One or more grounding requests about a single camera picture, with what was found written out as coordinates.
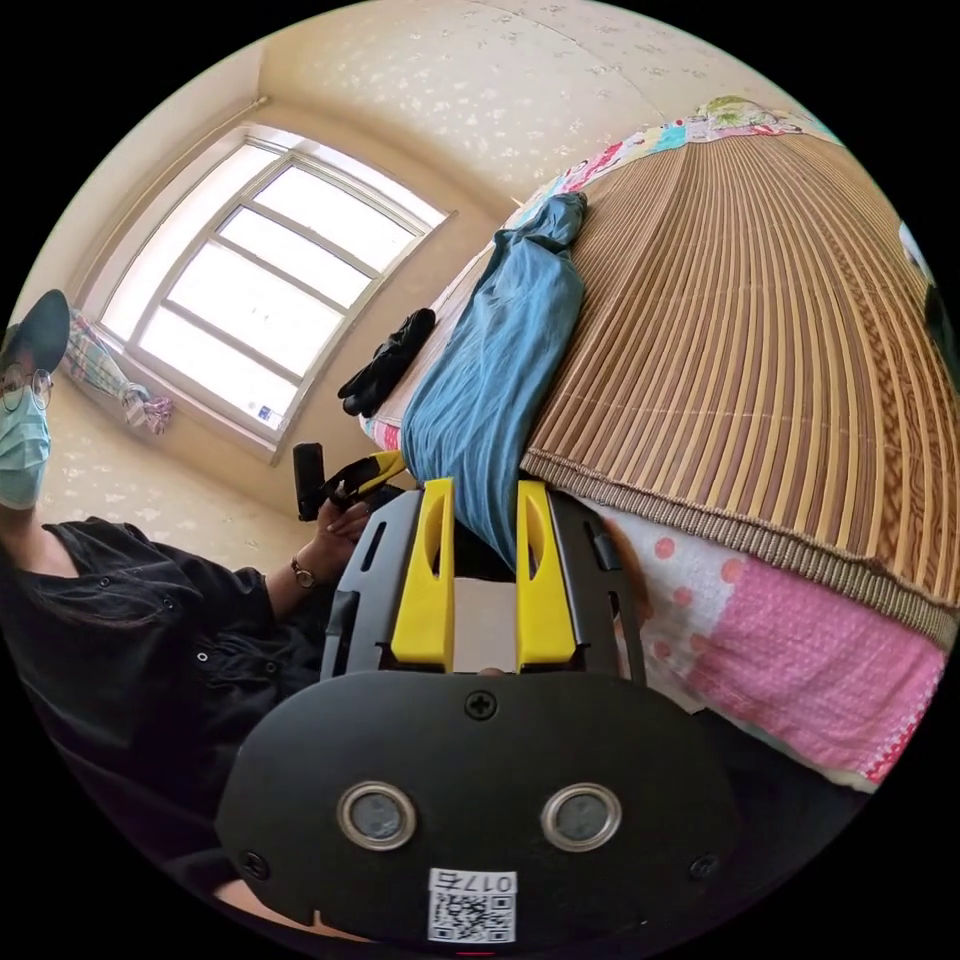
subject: face mask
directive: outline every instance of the face mask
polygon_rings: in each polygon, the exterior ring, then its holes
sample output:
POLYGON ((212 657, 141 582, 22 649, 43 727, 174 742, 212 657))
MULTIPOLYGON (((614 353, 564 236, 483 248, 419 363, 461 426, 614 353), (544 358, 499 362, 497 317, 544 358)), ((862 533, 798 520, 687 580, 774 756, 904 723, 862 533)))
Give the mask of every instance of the face mask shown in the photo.
POLYGON ((0 506, 11 510, 35 507, 49 457, 47 414, 28 387, 13 413, 0 407, 0 506))

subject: black cap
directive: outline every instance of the black cap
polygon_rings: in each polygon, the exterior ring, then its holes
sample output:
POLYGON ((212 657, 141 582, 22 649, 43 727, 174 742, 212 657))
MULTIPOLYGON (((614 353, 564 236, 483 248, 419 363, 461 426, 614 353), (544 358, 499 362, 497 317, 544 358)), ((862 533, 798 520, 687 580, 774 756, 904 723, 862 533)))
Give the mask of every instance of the black cap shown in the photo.
POLYGON ((62 290, 48 290, 31 307, 23 320, 11 326, 3 340, 0 356, 12 357, 29 350, 37 369, 52 372, 70 338, 70 305, 62 290))

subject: window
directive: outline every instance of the window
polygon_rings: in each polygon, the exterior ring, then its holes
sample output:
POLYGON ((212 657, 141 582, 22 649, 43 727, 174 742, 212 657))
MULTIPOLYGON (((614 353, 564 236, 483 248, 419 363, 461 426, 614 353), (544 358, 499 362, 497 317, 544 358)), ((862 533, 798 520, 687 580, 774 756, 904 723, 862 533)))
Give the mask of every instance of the window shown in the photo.
POLYGON ((124 355, 275 443, 337 333, 442 220, 330 148, 248 137, 154 230, 100 325, 124 355))

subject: yellow plastic part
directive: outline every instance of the yellow plastic part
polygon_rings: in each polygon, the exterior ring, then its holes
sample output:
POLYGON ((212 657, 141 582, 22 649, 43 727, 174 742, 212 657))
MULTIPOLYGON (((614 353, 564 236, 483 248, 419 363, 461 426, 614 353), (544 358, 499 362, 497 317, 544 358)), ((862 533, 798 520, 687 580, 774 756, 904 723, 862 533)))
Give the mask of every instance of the yellow plastic part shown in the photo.
POLYGON ((569 663, 576 648, 547 488, 538 480, 521 480, 517 488, 517 672, 525 666, 569 663))
POLYGON ((370 459, 376 461, 379 472, 372 480, 360 484, 357 494, 361 497, 407 469, 407 462, 403 459, 403 454, 399 450, 384 450, 380 453, 374 453, 370 459))
POLYGON ((400 663, 453 670, 453 480, 424 485, 391 652, 400 663), (438 572, 434 573, 439 557, 438 572))

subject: window pane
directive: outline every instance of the window pane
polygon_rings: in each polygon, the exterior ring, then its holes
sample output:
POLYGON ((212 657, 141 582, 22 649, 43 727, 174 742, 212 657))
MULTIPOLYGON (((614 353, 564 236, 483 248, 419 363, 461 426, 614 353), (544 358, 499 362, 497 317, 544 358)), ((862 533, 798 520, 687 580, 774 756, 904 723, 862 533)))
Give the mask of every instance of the window pane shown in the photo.
POLYGON ((343 307, 353 306, 370 282, 359 270, 354 270, 323 247, 252 210, 237 213, 220 230, 220 235, 310 284, 314 290, 343 307))
POLYGON ((385 197, 389 197, 394 203, 408 210, 415 217, 419 217, 427 226, 435 227, 443 222, 444 216, 429 203, 425 203, 415 193, 411 193, 406 187, 402 187, 395 180, 385 177, 378 173, 372 167, 368 167, 353 157, 348 157, 339 150, 332 147, 325 147, 318 144, 311 153, 318 160, 324 160, 331 167, 337 167, 345 173, 349 173, 363 183, 378 190, 385 197))
POLYGON ((193 258, 169 299, 300 376, 343 319, 215 243, 193 258))
POLYGON ((247 416, 276 429, 297 388, 162 307, 140 346, 247 416))
POLYGON ((103 325, 126 340, 177 257, 235 193, 276 159, 268 150, 243 146, 214 167, 144 245, 110 298, 103 325))
POLYGON ((413 240, 412 233, 372 207, 295 167, 261 190, 257 200, 377 270, 386 269, 413 240))

